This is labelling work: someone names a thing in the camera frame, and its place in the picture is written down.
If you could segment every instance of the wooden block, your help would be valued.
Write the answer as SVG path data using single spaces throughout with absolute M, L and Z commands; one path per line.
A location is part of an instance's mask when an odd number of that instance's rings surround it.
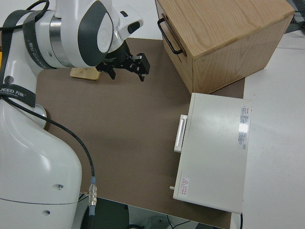
M 101 72 L 97 71 L 96 68 L 72 68 L 70 76 L 77 79 L 84 80 L 98 80 Z

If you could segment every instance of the black handle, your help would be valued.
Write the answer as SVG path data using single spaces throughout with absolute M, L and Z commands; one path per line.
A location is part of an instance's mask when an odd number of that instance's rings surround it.
M 166 40 L 166 42 L 168 43 L 168 45 L 170 46 L 170 48 L 171 48 L 171 50 L 172 50 L 172 52 L 173 52 L 174 54 L 178 55 L 178 54 L 183 53 L 183 50 L 182 50 L 182 49 L 180 49 L 180 50 L 175 50 L 174 47 L 173 47 L 173 45 L 172 45 L 172 43 L 171 43 L 170 40 L 167 38 L 165 32 L 163 31 L 163 29 L 162 29 L 162 27 L 161 27 L 161 25 L 160 25 L 160 24 L 161 24 L 162 22 L 164 22 L 164 21 L 165 21 L 165 18 L 161 18 L 161 19 L 158 20 L 158 27 L 159 27 L 159 29 L 160 29 L 160 31 L 161 31 L 161 33 L 162 33 L 164 39 Z

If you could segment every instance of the black strap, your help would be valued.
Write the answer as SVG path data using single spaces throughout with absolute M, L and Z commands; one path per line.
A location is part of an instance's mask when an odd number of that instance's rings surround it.
M 35 107 L 36 95 L 30 90 L 9 83 L 0 84 L 0 94 L 10 98 L 18 99 L 31 107 Z
M 17 22 L 22 18 L 25 14 L 31 12 L 30 10 L 17 10 L 11 13 L 7 19 L 5 20 L 3 27 L 14 27 Z M 7 64 L 7 60 L 10 53 L 10 45 L 11 39 L 13 37 L 14 30 L 11 31 L 2 31 L 1 39 L 2 39 L 2 62 L 0 69 L 0 83 L 3 83 L 4 73 Z
M 27 47 L 27 50 L 31 58 L 35 61 L 35 63 L 39 67 L 43 69 L 55 69 L 47 64 L 38 47 L 36 29 L 35 29 L 35 16 L 39 13 L 40 11 L 35 11 L 31 13 L 24 21 L 22 27 L 23 27 L 25 46 Z
M 30 10 L 17 10 L 11 13 L 5 20 L 3 27 L 14 27 L 17 22 L 25 14 L 31 12 Z M 0 69 L 0 96 L 5 95 L 14 99 L 18 99 L 31 107 L 35 107 L 36 95 L 28 89 L 12 84 L 13 78 L 11 76 L 5 77 L 5 69 L 10 53 L 11 40 L 14 30 L 2 31 L 2 62 Z

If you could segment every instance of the warning label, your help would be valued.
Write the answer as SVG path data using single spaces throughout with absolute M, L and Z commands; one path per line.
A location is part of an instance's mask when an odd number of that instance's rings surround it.
M 180 188 L 180 196 L 187 196 L 187 190 L 188 190 L 188 187 L 189 187 L 189 183 L 190 183 L 190 179 L 189 178 L 185 178 L 185 177 L 182 177 L 181 178 L 181 188 Z

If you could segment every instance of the barcode sticker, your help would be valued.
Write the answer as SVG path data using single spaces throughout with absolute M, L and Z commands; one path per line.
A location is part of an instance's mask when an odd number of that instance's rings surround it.
M 240 113 L 238 144 L 241 149 L 247 148 L 247 137 L 249 129 L 249 107 L 243 106 Z

